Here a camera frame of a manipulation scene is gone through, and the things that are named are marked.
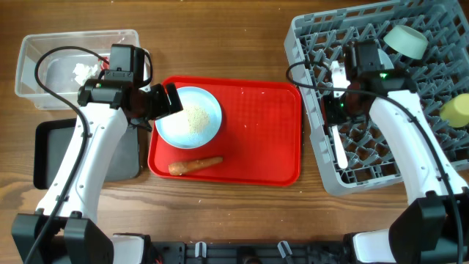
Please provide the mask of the light blue plate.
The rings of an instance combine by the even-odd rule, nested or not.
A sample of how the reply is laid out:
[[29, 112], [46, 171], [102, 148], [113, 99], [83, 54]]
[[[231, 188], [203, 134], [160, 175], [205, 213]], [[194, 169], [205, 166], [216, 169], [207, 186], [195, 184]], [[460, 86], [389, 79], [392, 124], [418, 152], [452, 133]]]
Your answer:
[[171, 114], [155, 122], [158, 134], [173, 147], [195, 149], [207, 144], [218, 133], [223, 114], [218, 100], [207, 90], [199, 87], [181, 87], [177, 89], [182, 107], [189, 104], [201, 106], [210, 116], [210, 124], [196, 135], [189, 135], [182, 126], [182, 111]]

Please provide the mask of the white plastic spoon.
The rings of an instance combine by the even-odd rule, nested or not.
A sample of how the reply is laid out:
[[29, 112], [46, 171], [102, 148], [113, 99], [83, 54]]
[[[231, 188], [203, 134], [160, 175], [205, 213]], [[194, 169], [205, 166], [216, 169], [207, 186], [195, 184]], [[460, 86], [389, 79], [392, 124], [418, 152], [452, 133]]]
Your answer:
[[348, 167], [348, 160], [344, 150], [344, 146], [342, 144], [339, 129], [337, 125], [331, 127], [331, 131], [333, 134], [333, 143], [336, 152], [336, 160], [338, 163], [339, 168], [346, 169]]

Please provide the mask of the orange carrot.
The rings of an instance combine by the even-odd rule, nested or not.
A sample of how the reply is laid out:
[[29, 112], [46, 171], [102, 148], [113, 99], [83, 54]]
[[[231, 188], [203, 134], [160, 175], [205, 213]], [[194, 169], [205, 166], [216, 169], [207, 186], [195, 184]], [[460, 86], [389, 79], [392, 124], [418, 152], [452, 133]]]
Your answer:
[[206, 169], [211, 166], [215, 166], [223, 162], [221, 156], [204, 158], [192, 161], [178, 161], [173, 164], [169, 164], [169, 174], [170, 175], [185, 175], [189, 172], [199, 171], [201, 169]]

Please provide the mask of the green bowl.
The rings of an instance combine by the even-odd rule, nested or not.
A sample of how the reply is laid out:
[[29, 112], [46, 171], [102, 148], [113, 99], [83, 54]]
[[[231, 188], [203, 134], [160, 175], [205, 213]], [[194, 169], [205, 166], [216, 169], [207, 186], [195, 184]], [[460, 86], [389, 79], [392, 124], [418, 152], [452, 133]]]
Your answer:
[[429, 43], [422, 33], [404, 25], [396, 25], [383, 40], [389, 47], [411, 59], [422, 59]]

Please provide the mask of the yellow cup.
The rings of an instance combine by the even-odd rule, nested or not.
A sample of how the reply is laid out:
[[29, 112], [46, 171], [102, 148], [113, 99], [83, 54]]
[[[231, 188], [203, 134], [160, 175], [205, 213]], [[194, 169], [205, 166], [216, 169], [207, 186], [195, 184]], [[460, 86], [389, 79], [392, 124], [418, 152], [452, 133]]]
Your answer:
[[464, 93], [445, 103], [440, 110], [440, 118], [452, 128], [461, 128], [468, 124], [469, 94]]

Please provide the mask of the light blue bowl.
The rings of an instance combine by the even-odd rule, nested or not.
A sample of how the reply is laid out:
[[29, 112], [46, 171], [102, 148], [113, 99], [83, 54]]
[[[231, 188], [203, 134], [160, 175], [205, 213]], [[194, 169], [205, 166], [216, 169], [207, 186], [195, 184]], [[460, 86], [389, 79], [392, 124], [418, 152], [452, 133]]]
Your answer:
[[378, 51], [380, 63], [383, 66], [383, 69], [384, 70], [393, 70], [394, 69], [394, 64], [391, 61], [391, 59], [389, 58], [389, 56], [387, 55], [387, 53], [384, 52], [384, 50], [382, 50], [382, 49], [378, 49], [377, 51]]

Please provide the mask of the red snack wrapper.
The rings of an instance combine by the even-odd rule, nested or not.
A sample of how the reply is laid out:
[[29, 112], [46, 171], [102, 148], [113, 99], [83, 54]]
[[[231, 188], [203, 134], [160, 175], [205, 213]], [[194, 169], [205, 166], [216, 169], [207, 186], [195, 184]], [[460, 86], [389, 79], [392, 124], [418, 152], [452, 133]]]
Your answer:
[[104, 56], [102, 59], [98, 59], [98, 65], [101, 70], [109, 69], [109, 58]]

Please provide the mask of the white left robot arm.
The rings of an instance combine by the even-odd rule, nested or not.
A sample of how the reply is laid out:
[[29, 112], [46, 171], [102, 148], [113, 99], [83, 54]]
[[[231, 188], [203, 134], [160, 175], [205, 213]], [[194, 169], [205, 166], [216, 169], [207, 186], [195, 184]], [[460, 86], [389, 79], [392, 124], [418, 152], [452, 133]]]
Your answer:
[[20, 213], [12, 237], [25, 263], [159, 263], [148, 235], [107, 236], [97, 206], [112, 156], [129, 127], [182, 110], [174, 84], [152, 83], [149, 53], [114, 44], [107, 68], [85, 81], [72, 105], [73, 136], [56, 177], [32, 214]]

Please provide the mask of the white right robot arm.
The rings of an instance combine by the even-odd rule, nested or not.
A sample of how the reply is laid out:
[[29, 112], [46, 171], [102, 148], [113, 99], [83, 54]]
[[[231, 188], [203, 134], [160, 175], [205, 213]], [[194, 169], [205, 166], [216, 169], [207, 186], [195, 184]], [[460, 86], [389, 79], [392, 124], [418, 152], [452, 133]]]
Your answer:
[[338, 125], [366, 117], [384, 136], [404, 181], [408, 207], [385, 230], [351, 235], [357, 263], [463, 263], [468, 260], [468, 184], [448, 162], [403, 70], [387, 69], [372, 40], [344, 55], [347, 88], [324, 88], [320, 107], [339, 165]]

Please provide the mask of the grey dishwasher rack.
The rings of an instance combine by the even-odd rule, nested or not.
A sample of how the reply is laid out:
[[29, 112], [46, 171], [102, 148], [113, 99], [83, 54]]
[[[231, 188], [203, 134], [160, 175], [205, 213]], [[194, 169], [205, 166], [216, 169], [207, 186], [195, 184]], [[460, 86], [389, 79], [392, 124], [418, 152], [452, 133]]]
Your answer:
[[[429, 41], [422, 59], [395, 51], [383, 38], [396, 25], [409, 26]], [[468, 128], [452, 128], [442, 121], [440, 108], [468, 91], [468, 20], [457, 1], [387, 1], [295, 17], [284, 41], [292, 76], [311, 127], [310, 141], [325, 190], [340, 196], [389, 186], [401, 176], [388, 145], [371, 121], [338, 127], [348, 160], [341, 169], [332, 134], [320, 103], [324, 88], [333, 84], [328, 65], [342, 62], [345, 48], [373, 40], [394, 68], [406, 70], [418, 85], [421, 107], [451, 165], [468, 167]]]

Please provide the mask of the black waste tray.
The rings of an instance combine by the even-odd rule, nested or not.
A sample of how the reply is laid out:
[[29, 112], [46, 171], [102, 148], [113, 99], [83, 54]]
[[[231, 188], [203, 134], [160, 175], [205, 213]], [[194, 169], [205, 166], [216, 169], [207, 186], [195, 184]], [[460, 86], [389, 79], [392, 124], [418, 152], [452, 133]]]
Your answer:
[[[34, 148], [33, 184], [48, 189], [62, 163], [75, 128], [75, 119], [42, 122], [37, 126]], [[147, 137], [143, 130], [129, 127], [119, 141], [111, 159], [106, 182], [130, 180], [143, 168]]]

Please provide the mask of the pile of rice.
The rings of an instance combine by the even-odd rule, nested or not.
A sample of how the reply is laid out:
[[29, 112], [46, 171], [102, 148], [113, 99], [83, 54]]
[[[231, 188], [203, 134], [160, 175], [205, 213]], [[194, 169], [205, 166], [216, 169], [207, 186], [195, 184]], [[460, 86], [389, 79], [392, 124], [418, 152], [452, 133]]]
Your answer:
[[201, 106], [189, 104], [182, 112], [182, 126], [189, 135], [196, 135], [210, 124], [210, 116]]

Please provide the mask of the crumpled white tissue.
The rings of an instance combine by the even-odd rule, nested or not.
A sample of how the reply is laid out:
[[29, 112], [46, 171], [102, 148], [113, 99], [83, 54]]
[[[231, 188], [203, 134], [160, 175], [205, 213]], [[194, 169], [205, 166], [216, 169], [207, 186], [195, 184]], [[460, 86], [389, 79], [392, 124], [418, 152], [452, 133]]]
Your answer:
[[83, 86], [87, 79], [95, 76], [98, 72], [98, 65], [89, 66], [81, 63], [77, 63], [73, 73], [75, 74], [75, 81]]

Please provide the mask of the red serving tray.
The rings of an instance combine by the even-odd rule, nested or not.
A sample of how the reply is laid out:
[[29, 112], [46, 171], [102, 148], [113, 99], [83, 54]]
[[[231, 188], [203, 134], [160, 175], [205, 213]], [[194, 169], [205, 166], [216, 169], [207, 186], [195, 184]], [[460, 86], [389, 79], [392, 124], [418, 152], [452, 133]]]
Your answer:
[[221, 106], [222, 121], [214, 139], [192, 150], [172, 147], [153, 131], [148, 154], [152, 173], [170, 178], [170, 164], [220, 156], [222, 163], [180, 179], [264, 186], [288, 186], [298, 179], [302, 102], [294, 86], [195, 76], [172, 76], [164, 82], [208, 91]]

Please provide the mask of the clear plastic bin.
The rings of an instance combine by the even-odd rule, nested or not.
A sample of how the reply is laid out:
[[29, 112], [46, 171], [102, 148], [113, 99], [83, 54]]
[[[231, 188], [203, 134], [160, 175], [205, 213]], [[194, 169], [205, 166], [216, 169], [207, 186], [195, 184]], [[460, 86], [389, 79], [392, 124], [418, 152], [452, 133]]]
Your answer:
[[[36, 67], [39, 58], [51, 49], [62, 46], [78, 46], [110, 58], [113, 44], [140, 46], [139, 35], [133, 29], [103, 30], [87, 32], [64, 32], [50, 34], [30, 34], [24, 37], [18, 57], [15, 77], [15, 94], [30, 100], [38, 109], [62, 110], [69, 106], [45, 92], [36, 82], [41, 82], [50, 90], [73, 104], [77, 104], [78, 90], [73, 70], [77, 63], [94, 66], [98, 58], [79, 50], [63, 50], [47, 56]], [[96, 78], [101, 69], [92, 78]]]

